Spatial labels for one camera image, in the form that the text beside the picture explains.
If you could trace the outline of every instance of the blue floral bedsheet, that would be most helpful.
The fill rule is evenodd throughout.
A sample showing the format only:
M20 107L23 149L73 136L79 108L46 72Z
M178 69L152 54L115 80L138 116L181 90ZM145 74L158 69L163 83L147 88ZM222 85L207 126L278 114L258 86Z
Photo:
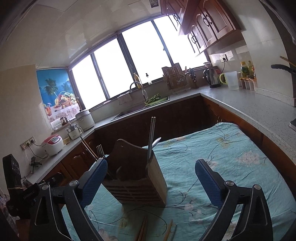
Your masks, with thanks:
M235 124L215 126L159 143L154 149L168 186L165 208L122 205L101 185L85 208L104 241L134 240L143 218L148 216L147 241L163 240L173 219L174 240L199 240L213 220L213 206L196 177L195 161L203 158L224 180L252 187L265 194L273 224L274 240L280 240L296 218L296 202L286 182L261 150ZM223 240L231 237L242 205L237 206ZM73 240L79 240L66 207L62 213Z

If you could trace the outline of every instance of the fork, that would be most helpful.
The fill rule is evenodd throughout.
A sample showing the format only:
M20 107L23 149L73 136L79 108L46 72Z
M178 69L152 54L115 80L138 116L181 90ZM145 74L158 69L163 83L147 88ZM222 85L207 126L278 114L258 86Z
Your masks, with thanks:
M103 151L102 145L98 145L98 146L96 147L96 151L97 151L97 153L98 153L98 157L99 157L99 158L104 158L104 159L106 159L106 156L105 156L105 153L104 153L104 151Z

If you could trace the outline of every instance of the countertop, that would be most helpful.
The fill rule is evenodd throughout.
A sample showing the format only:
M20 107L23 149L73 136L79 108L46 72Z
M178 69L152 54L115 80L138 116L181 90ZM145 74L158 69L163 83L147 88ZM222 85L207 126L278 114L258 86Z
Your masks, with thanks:
M229 90L227 86L210 89L208 86L192 89L180 94L170 95L170 100L113 120L118 115L101 120L83 133L87 138L95 130L112 125L130 117L167 106L182 100L203 96L241 117L272 140L296 165L296 131L289 127L290 121L296 118L296 108L255 91L239 89ZM57 155L44 159L42 166L34 170L27 179L31 183L40 182L69 152L81 142L71 141Z

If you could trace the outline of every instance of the window frame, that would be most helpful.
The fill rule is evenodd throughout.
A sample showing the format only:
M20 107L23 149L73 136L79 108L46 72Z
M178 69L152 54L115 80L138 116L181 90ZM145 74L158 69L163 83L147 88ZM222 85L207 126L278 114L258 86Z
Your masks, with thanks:
M93 62L93 65L94 65L94 68L95 68L96 74L97 74L97 76L98 76L99 82L100 82L100 84L101 84L101 87L102 87L102 89L103 89L104 95L105 95L105 97L106 97L106 101L112 101L112 100L115 100L115 99L118 98L121 94L124 94L125 92L129 91L129 90L125 90L125 91L123 91L122 93L120 93L120 94L118 94L118 95L116 95L116 96L110 98L109 92L108 92L108 90L107 90L107 88L106 88L106 85L105 85L105 83L104 83L104 79L103 79L103 77L102 77L102 75L101 75L100 68L99 68L99 66L98 66L98 63L97 63L96 57L95 57L95 55L94 55L94 52L95 52L97 49L99 49L100 47L102 47L103 45L105 45L106 43L108 43L108 42L110 42L110 41L112 41L112 40L114 40L114 39L117 39L117 41L118 41L118 43L119 43L120 49L121 49L121 51L122 51L122 54L123 54L124 59L125 59L125 61L126 61L126 64L127 64L128 68L129 68L130 74L131 74L131 76L132 76L132 78L133 78L133 81L135 82L133 73L138 74L138 72L137 72L137 69L136 69L135 64L134 64L134 62L133 62L133 59L132 59L132 57L131 57L131 54L130 54L130 52L129 52L129 49L128 49L126 43L125 43L124 37L123 37L123 35L122 35L122 32L124 32L124 31L126 31L126 30L128 30L128 29L130 29L130 28L133 28L133 27L135 27L135 26L137 26L137 25L140 25L140 24L142 24L142 23L145 23L145 22L150 21L150 22L152 23L152 25L154 26L156 32L157 32L157 35L158 35L158 37L159 37L159 39L160 39L160 41L161 41L161 43L162 43L162 45L163 45L163 50L166 52L166 54L167 54L167 56L168 56L168 59L169 59L171 65L175 64L175 63L173 62L173 60L172 60L172 57L171 57L171 55L170 55L170 53L169 53L169 51L168 51L168 48L167 48L167 46L166 46L166 44L165 44L165 42L164 42L163 37L161 36L161 33L160 33L158 27L156 26L156 24L155 24L155 22L154 22L154 20L155 20L156 18L160 18L160 17L164 17L164 16L167 16L167 15L165 15L165 14L158 14L158 15L155 15L155 16L152 16L152 17L149 17L149 18L146 18L146 19L144 19L144 20L142 20L142 21L140 21L140 22L137 22L137 23L135 23L135 24L131 24L131 25L127 26L127 27L122 28L121 30L115 32L114 34L112 34L112 35L108 36L107 38L103 39L102 41L98 42L98 43L97 43L96 45L94 45L91 49L89 49L88 51L84 52L81 56L79 56L75 61L73 61L73 62L71 63L71 65L67 68L67 70L68 70L68 75L69 75L69 80L70 80L70 82L71 82L71 84L72 84L72 87L73 87L75 93L76 93L76 96L79 97L79 103L80 103L81 108L85 109L85 105L84 105L84 103L83 103L83 99L81 98L80 93L79 93L79 90L78 90L78 88L77 88L77 85L76 85L76 82L75 82L75 78L74 78L74 75L73 75L72 68L73 68L75 65L77 65L81 60L83 60L85 57L87 57L88 55L91 56L91 59L92 59L92 62ZM207 51L205 50L205 51L203 51L203 52L204 52L204 54L205 54L207 60L209 61L210 58L209 58L209 55L207 54ZM156 82L159 82L159 81L162 81L162 80L163 80L163 77L161 77L161 78L159 78L159 79L156 79L156 80L152 80L152 84L153 84L153 83L156 83ZM148 85L149 85L148 83L144 83L144 84L143 84L143 87L148 86ZM134 90L137 90L137 89L138 89L138 87L137 87L136 85L135 85L134 88L132 88L133 91L134 91ZM98 105L96 105L96 106L90 108L90 110L94 110L94 109L96 109L96 108L102 106L106 101L104 101L104 102L102 102L102 103L100 103L100 104L98 104Z

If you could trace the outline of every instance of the screw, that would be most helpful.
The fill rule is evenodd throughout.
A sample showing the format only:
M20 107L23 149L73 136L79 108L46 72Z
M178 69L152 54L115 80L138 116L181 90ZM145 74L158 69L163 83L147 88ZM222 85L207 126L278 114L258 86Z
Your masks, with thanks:
M260 185L258 185L258 184L255 184L254 185L254 188L257 189L257 190L260 190L261 189Z
M76 180L69 182L70 187L75 187L77 184L78 184L78 181L76 181Z
M45 184L45 185L42 186L42 190L46 190L48 188L49 188L49 186L47 184Z
M226 181L226 185L232 187L234 185L233 181Z

